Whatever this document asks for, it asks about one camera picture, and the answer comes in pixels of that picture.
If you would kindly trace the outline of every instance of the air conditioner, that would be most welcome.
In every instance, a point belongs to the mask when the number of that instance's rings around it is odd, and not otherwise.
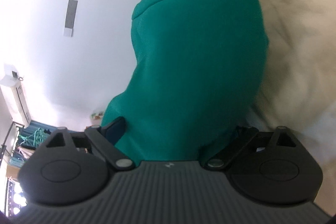
[[[27,127],[31,122],[21,81],[9,75],[0,80],[0,87],[5,98],[8,110],[14,122]]]

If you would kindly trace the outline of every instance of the ribbed black surface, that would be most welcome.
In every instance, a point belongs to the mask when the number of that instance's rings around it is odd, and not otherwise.
[[[239,195],[226,176],[198,162],[143,162],[120,172],[97,196],[68,207],[29,204],[14,224],[323,224],[312,203],[273,208]]]

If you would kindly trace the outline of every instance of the teal cloth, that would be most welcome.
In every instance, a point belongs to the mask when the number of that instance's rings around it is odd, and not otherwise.
[[[123,116],[116,147],[141,160],[206,161],[223,149],[258,90],[268,39],[258,0],[142,0],[137,60],[102,125]]]

